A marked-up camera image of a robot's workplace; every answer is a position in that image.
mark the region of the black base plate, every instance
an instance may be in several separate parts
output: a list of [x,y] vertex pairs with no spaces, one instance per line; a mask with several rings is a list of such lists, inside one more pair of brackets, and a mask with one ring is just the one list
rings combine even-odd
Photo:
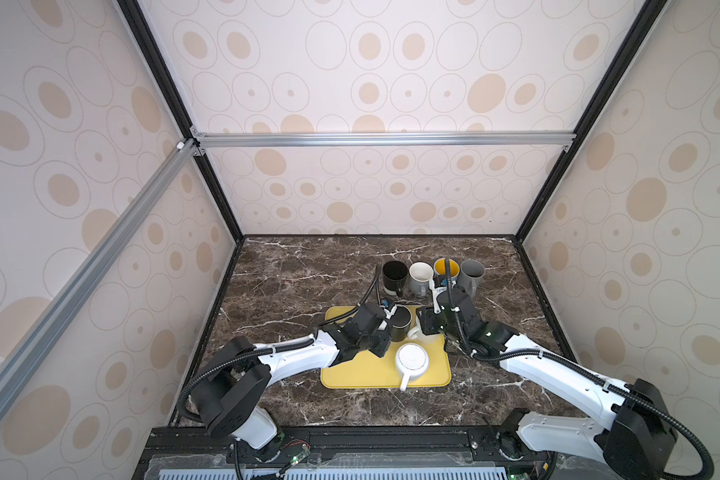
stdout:
[[[339,453],[461,453],[475,462],[493,462],[508,468],[508,473],[531,473],[537,462],[550,458],[548,452],[533,452],[518,461],[507,460],[490,437],[494,428],[487,426],[370,426],[370,427],[283,427],[286,439],[299,438],[311,447],[309,460],[330,460]],[[211,438],[204,428],[154,428],[141,453],[134,480],[144,477],[153,456],[225,455],[233,465],[235,444],[232,438]],[[286,458],[260,463],[247,444],[240,442],[240,463],[248,468],[280,468]]]

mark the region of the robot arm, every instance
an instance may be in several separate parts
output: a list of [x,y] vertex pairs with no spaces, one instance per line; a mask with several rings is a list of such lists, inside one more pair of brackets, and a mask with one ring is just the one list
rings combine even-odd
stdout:
[[685,427],[666,414],[657,388],[642,379],[629,385],[603,376],[543,348],[509,325],[480,318],[459,286],[439,294],[437,302],[439,314],[432,307],[417,310],[424,334],[440,332],[465,355],[517,373],[587,415],[542,416],[516,408],[495,438],[489,439],[505,456],[515,459],[530,450],[550,450],[603,462],[624,478],[662,476],[677,440],[676,427]]
[[[347,362],[364,350],[383,357],[391,341],[388,314],[380,306],[364,303],[344,323],[327,324],[299,339],[251,344],[244,336],[236,337],[182,389],[180,412],[202,422],[209,436],[232,435],[269,459],[278,452],[278,430],[269,414],[256,406],[264,390],[297,373]],[[195,418],[186,410],[188,397],[197,407]]]

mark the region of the dark marble countertop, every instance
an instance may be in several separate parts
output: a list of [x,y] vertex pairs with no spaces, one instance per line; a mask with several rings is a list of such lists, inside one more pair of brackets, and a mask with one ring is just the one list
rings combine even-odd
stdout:
[[[331,306],[354,305],[374,265],[395,258],[432,264],[442,256],[486,267],[474,303],[542,346],[559,352],[528,277],[509,240],[469,237],[253,237],[246,240],[202,364],[231,338],[278,342],[310,333]],[[406,292],[404,303],[419,304]],[[576,408],[504,370],[450,355],[451,383],[439,388],[328,389],[319,371],[275,384],[259,405],[281,426],[494,425],[515,407],[547,415]]]

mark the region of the yellow mug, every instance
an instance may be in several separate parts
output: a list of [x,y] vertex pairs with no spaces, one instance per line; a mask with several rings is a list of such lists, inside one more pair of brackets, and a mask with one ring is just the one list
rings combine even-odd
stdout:
[[[459,273],[458,263],[451,261],[451,285],[456,284],[456,277]],[[434,264],[434,284],[436,286],[445,286],[445,258],[438,258]]]

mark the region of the mug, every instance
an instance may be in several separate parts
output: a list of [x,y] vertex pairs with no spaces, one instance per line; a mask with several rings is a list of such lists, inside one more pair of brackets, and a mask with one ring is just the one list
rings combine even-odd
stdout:
[[399,260],[390,260],[382,267],[382,284],[388,295],[400,296],[403,293],[405,279],[408,278],[408,265]]
[[461,262],[461,272],[456,278],[456,284],[467,291],[470,298],[478,291],[478,286],[483,281],[485,267],[477,260],[465,260]]
[[413,325],[407,334],[409,340],[413,340],[414,342],[421,345],[434,343],[440,336],[440,333],[435,333],[433,335],[425,335],[418,323],[416,323],[416,325]]
[[403,376],[400,391],[404,392],[410,381],[416,380],[426,373],[429,368],[429,355],[420,345],[406,343],[394,355],[394,365]]
[[408,269],[408,288],[416,296],[427,296],[429,281],[434,276],[434,270],[429,264],[416,262]]
[[[452,259],[451,261],[451,285],[456,284],[456,277],[459,273],[459,266]],[[445,258],[438,258],[434,262],[434,285],[445,286]]]
[[405,336],[411,329],[411,311],[405,308],[403,305],[396,305],[394,313],[389,319],[389,323],[392,326],[392,332],[390,337],[394,342],[402,342],[405,340]]

